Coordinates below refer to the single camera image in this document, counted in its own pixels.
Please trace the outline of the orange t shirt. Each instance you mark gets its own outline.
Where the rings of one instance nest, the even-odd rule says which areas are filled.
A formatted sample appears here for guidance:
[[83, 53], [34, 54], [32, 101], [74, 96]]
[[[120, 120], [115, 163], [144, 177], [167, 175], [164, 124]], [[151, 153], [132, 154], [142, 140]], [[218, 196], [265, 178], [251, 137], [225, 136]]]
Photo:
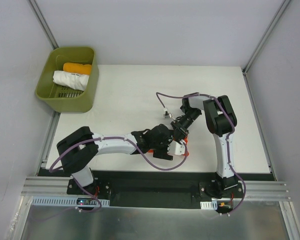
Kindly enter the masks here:
[[[186, 146], [187, 146], [187, 144], [188, 144], [188, 138], [186, 137], [186, 139], [184, 139], [184, 140], [181, 140], [181, 141], [185, 141], [186, 142]], [[152, 148], [148, 151], [148, 153], [152, 153], [152, 156], [153, 156], [153, 150], [152, 150]], [[186, 150], [186, 155], [178, 155], [178, 156], [183, 156], [183, 157], [188, 157], [189, 156], [189, 153], [188, 153], [188, 151]]]

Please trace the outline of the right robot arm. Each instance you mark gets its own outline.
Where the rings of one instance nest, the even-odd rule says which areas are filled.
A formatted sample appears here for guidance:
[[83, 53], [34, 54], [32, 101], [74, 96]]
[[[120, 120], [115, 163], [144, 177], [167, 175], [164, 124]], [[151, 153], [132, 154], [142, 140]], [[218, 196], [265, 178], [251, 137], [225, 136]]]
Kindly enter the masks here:
[[215, 179], [204, 187], [204, 192], [216, 199], [227, 197], [238, 185], [233, 156], [233, 134], [238, 122], [229, 97], [192, 93], [182, 97], [180, 109], [183, 115], [171, 122], [173, 139], [176, 142], [185, 139], [189, 134], [188, 128], [204, 113], [217, 156]]

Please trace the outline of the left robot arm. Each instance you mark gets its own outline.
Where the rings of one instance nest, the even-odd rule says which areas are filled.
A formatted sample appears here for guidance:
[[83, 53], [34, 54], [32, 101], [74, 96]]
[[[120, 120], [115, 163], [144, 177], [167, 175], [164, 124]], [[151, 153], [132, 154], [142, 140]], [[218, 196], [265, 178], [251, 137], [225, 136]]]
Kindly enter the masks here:
[[75, 179], [72, 185], [78, 186], [86, 195], [96, 195], [97, 183], [88, 167], [95, 156], [141, 155], [151, 150], [156, 158], [172, 160], [173, 157], [168, 155], [168, 145], [172, 140], [173, 130], [163, 124], [117, 137], [94, 135], [88, 126], [83, 126], [59, 141], [56, 147], [64, 173]]

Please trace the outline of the rolled white t shirt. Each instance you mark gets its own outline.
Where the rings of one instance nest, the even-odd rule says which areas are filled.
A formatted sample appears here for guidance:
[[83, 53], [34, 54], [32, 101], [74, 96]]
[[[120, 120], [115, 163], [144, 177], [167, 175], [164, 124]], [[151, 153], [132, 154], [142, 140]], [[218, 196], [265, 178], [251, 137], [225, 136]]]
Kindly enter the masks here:
[[69, 87], [73, 90], [85, 91], [89, 81], [89, 75], [71, 73], [56, 70], [53, 73], [53, 82], [63, 87]]

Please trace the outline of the green plastic basket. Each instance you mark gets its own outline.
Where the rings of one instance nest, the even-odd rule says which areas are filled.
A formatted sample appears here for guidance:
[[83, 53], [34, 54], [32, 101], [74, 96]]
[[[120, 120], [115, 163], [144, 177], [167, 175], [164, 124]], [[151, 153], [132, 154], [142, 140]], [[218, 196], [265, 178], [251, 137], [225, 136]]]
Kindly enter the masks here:
[[56, 112], [86, 113], [93, 106], [98, 79], [93, 48], [59, 47], [48, 57], [35, 95]]

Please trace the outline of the rolled yellow t shirt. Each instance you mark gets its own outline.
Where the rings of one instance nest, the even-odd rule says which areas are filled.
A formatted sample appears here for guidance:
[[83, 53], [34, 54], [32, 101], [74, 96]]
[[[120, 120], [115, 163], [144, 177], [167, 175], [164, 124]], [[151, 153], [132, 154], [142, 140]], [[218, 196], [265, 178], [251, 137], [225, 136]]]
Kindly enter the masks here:
[[81, 75], [90, 75], [92, 71], [92, 65], [66, 62], [63, 64], [63, 71]]

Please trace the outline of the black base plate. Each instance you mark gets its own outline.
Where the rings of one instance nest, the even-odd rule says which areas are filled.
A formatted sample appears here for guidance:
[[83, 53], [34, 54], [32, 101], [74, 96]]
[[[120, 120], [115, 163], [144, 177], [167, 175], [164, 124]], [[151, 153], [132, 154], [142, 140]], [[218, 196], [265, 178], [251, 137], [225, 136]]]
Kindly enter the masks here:
[[199, 209], [201, 202], [213, 198], [241, 200], [242, 184], [221, 190], [214, 173], [146, 172], [94, 170], [92, 186], [82, 191], [73, 179], [68, 182], [68, 195], [89, 192], [112, 207]]

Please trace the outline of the aluminium rail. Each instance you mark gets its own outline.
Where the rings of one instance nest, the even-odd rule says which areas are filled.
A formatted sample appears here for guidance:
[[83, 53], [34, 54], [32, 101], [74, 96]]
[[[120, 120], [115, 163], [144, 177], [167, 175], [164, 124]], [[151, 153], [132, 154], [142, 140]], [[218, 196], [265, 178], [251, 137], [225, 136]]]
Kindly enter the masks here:
[[[28, 176], [21, 190], [22, 196], [59, 196], [66, 195], [70, 177]], [[239, 183], [232, 192], [244, 196], [248, 201], [291, 202], [291, 192], [282, 181], [251, 181]]]

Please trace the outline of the right aluminium corner post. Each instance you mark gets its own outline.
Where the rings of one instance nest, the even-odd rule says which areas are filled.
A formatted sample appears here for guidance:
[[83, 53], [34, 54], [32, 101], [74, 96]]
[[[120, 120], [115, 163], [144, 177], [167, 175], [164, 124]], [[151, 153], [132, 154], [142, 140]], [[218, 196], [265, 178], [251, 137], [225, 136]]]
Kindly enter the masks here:
[[253, 50], [250, 58], [248, 59], [247, 63], [242, 68], [242, 74], [244, 76], [247, 75], [249, 70], [251, 69], [252, 65], [256, 61], [257, 57], [260, 55], [261, 51], [265, 47], [267, 41], [269, 40], [271, 34], [275, 30], [276, 26], [280, 22], [281, 18], [289, 8], [293, 1], [292, 0], [283, 0], [279, 5], [278, 9], [276, 10], [274, 16], [272, 17], [271, 21], [269, 22], [267, 28], [265, 29], [263, 35], [261, 36], [260, 40], [258, 41], [255, 49]]

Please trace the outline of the aluminium corner post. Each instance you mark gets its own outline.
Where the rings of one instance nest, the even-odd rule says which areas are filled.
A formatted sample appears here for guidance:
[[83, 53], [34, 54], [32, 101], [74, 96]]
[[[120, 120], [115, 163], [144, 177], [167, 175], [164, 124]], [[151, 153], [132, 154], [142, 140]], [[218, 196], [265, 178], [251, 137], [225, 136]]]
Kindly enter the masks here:
[[261, 36], [260, 40], [258, 41], [255, 49], [253, 50], [250, 58], [248, 59], [247, 63], [242, 68], [242, 74], [244, 76], [247, 75], [249, 70], [251, 69], [252, 65], [256, 61], [257, 57], [260, 55], [261, 51], [265, 47], [267, 41], [269, 40], [271, 34], [275, 30], [276, 26], [280, 22], [281, 18], [289, 8], [293, 1], [292, 0], [283, 0], [279, 5], [278, 9], [276, 10], [274, 16], [272, 17], [271, 21], [269, 22], [267, 28], [265, 29], [263, 35]]
[[37, 3], [36, 0], [27, 0], [31, 10], [33, 11], [39, 25], [41, 26], [48, 42], [50, 43], [51, 47], [55, 50], [57, 48], [59, 48], [59, 45], [57, 43], [57, 40], [51, 30], [51, 28], [49, 27], [49, 24], [46, 20], [46, 18], [44, 17], [41, 8], [39, 6], [39, 4]]

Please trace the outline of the left aluminium corner post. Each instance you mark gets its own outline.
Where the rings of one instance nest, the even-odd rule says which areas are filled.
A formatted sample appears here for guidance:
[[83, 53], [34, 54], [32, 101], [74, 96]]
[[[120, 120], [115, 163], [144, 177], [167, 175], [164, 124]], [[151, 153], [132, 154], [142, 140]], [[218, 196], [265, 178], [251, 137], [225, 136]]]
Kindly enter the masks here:
[[57, 48], [59, 48], [59, 45], [57, 43], [57, 40], [51, 30], [51, 28], [49, 27], [49, 24], [46, 20], [46, 18], [44, 17], [41, 8], [39, 6], [39, 4], [37, 3], [36, 0], [27, 0], [31, 10], [33, 11], [39, 25], [41, 26], [48, 42], [50, 43], [51, 47], [55, 50]]

